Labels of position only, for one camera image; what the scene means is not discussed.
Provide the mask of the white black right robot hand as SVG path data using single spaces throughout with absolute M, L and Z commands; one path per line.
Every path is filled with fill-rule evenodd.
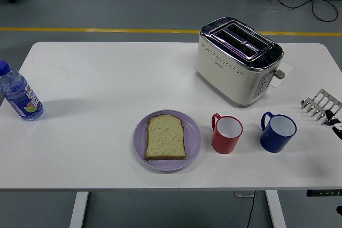
M 325 115 L 327 117 L 327 120 L 324 124 L 332 126 L 332 130 L 334 133 L 342 139 L 342 128 L 341 128 L 341 121 L 335 117 L 333 112 L 331 110 L 325 110 Z

